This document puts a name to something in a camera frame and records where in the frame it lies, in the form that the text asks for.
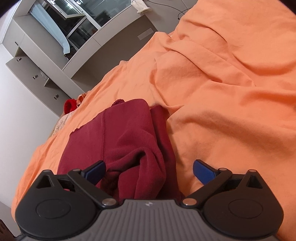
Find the dark red knit sweater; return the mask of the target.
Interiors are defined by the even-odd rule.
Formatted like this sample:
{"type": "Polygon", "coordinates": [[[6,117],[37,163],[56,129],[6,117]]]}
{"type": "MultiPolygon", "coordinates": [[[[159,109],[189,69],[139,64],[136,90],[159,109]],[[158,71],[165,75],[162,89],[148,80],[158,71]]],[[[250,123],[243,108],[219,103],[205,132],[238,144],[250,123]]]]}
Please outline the dark red knit sweater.
{"type": "Polygon", "coordinates": [[[162,106],[149,107],[143,99],[116,101],[71,133],[58,174],[104,161],[106,174],[97,187],[117,201],[181,200],[168,116],[162,106]]]}

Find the pink patterned pillow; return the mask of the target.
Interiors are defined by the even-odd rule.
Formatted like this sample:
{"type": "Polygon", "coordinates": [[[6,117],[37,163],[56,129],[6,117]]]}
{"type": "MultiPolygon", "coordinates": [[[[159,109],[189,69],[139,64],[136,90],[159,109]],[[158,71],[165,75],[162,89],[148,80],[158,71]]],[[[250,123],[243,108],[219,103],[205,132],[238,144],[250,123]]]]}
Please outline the pink patterned pillow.
{"type": "MultiPolygon", "coordinates": [[[[81,105],[81,103],[83,102],[83,100],[85,99],[86,95],[87,95],[87,93],[83,93],[76,98],[78,108],[81,105]]],[[[69,114],[64,114],[64,112],[62,113],[62,116],[60,116],[57,123],[55,124],[55,126],[50,134],[50,137],[55,135],[59,130],[61,130],[63,128],[63,126],[66,124],[67,120],[72,116],[74,111],[70,112],[69,114]]]]}

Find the bright red small garment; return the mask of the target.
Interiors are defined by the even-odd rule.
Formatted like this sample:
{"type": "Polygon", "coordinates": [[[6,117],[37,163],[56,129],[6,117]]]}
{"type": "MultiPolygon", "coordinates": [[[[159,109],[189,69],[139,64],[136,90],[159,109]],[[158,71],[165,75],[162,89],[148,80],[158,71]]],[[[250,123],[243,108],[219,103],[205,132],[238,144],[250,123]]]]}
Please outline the bright red small garment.
{"type": "Polygon", "coordinates": [[[78,107],[76,99],[68,99],[64,103],[64,114],[69,114],[78,107]]]}

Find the grey built-in shelf unit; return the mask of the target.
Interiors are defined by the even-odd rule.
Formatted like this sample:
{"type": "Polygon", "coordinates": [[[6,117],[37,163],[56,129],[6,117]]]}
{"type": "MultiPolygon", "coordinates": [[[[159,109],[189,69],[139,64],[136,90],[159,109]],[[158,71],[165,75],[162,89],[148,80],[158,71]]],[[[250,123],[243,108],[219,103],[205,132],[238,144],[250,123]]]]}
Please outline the grey built-in shelf unit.
{"type": "Polygon", "coordinates": [[[19,1],[9,15],[4,47],[12,55],[7,67],[55,114],[68,98],[91,90],[122,60],[130,59],[152,37],[152,28],[170,33],[194,1],[145,1],[151,8],[138,14],[131,5],[112,18],[69,58],[61,45],[30,14],[35,1],[19,1]]]}

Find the orange bed blanket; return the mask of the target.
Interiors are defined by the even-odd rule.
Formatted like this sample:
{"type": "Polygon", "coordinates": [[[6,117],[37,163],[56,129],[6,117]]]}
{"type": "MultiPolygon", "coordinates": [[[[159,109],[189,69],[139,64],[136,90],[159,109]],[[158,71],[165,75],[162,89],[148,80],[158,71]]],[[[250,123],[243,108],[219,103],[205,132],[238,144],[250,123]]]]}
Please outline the orange bed blanket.
{"type": "Polygon", "coordinates": [[[176,29],[157,32],[90,90],[66,125],[39,146],[11,205],[44,169],[57,171],[72,131],[116,100],[169,111],[180,190],[201,183],[194,160],[235,173],[256,169],[284,211],[281,240],[295,240],[295,14],[280,1],[198,1],[176,29]]]}

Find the light blue curtain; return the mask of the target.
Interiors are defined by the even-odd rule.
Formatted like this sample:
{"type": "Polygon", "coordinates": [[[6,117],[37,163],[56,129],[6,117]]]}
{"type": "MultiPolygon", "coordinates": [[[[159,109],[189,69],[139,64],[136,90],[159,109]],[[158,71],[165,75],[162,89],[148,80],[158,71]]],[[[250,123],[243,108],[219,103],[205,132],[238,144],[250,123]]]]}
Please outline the light blue curtain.
{"type": "Polygon", "coordinates": [[[42,5],[36,1],[31,9],[30,14],[55,38],[55,40],[62,46],[63,54],[70,53],[70,45],[63,32],[58,25],[42,7],[42,5]]]}

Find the white cloth on ledge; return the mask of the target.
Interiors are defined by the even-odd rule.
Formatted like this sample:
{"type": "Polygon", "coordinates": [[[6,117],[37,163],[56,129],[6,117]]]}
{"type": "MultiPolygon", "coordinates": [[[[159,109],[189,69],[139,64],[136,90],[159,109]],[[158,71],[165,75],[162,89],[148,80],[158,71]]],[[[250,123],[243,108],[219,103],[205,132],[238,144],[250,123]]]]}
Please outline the white cloth on ledge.
{"type": "Polygon", "coordinates": [[[151,10],[143,0],[131,0],[131,5],[137,10],[138,14],[143,14],[151,10]]]}

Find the window with metal frame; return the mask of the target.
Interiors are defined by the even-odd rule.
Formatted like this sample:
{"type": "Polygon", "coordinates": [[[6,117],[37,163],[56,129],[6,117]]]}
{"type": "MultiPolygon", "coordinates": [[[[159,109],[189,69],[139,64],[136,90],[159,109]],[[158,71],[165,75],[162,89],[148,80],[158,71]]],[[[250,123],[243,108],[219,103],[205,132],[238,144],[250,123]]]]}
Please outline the window with metal frame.
{"type": "Polygon", "coordinates": [[[130,1],[38,1],[70,45],[67,58],[78,51],[92,35],[130,6],[130,1]]]}

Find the wall socket plate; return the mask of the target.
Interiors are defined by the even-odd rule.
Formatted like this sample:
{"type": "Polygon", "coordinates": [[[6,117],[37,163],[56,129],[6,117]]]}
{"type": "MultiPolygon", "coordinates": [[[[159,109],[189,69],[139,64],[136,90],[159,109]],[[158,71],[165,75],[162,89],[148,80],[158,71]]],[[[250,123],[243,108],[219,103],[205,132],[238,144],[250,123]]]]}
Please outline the wall socket plate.
{"type": "Polygon", "coordinates": [[[144,38],[146,38],[147,36],[153,34],[154,31],[152,28],[147,29],[146,31],[142,32],[140,35],[138,35],[138,39],[139,40],[143,40],[144,38]]]}

